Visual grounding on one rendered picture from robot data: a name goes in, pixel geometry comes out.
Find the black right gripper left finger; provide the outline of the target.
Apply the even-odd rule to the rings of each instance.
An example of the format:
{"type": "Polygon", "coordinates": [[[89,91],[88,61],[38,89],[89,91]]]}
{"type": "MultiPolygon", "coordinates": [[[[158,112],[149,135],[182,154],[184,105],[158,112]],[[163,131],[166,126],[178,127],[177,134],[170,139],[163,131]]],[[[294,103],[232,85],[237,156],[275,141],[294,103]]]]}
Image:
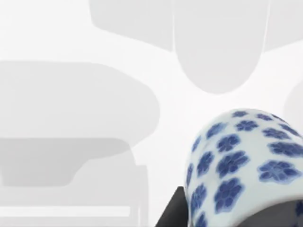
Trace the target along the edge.
{"type": "Polygon", "coordinates": [[[172,195],[155,227],[187,227],[188,206],[184,187],[179,186],[172,195]]]}

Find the white cup with blue flowers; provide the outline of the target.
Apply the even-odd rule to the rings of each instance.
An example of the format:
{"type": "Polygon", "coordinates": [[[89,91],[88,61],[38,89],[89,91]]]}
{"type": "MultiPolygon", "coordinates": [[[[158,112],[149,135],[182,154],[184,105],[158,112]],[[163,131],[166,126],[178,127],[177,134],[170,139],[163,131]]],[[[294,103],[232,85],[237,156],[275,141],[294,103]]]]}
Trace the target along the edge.
{"type": "Polygon", "coordinates": [[[188,155],[187,227],[246,227],[274,205],[303,200],[303,135],[257,109],[220,114],[188,155]]]}

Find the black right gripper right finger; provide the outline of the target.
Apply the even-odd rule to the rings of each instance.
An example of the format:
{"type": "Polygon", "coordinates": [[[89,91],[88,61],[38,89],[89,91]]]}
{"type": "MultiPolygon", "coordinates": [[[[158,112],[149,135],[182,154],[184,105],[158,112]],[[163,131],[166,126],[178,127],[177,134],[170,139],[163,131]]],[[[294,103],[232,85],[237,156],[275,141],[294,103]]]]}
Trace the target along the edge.
{"type": "Polygon", "coordinates": [[[246,227],[303,227],[303,200],[266,208],[248,218],[246,227]]]}

